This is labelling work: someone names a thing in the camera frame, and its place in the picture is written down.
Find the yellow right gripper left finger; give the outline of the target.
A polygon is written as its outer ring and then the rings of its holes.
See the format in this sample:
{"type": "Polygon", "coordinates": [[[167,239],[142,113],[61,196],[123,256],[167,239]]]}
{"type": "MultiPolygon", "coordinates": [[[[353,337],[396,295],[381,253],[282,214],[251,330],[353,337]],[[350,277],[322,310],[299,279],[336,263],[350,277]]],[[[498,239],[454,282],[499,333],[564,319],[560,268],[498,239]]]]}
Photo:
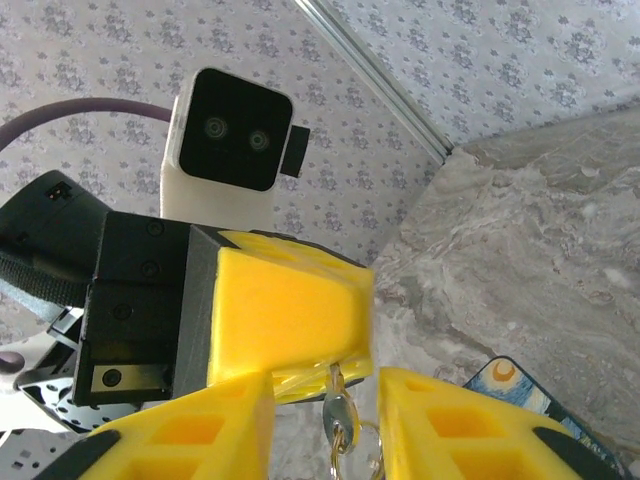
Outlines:
{"type": "Polygon", "coordinates": [[[111,421],[44,470],[47,479],[265,479],[272,380],[251,373],[111,421]]]}

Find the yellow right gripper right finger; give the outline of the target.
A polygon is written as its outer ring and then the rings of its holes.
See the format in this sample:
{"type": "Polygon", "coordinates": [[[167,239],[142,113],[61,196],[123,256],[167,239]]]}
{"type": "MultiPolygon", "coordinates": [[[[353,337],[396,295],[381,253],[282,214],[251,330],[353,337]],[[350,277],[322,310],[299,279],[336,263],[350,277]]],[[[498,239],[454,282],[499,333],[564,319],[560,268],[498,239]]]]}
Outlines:
{"type": "Polygon", "coordinates": [[[383,367],[378,417],[388,479],[621,479],[561,423],[501,400],[383,367]]]}

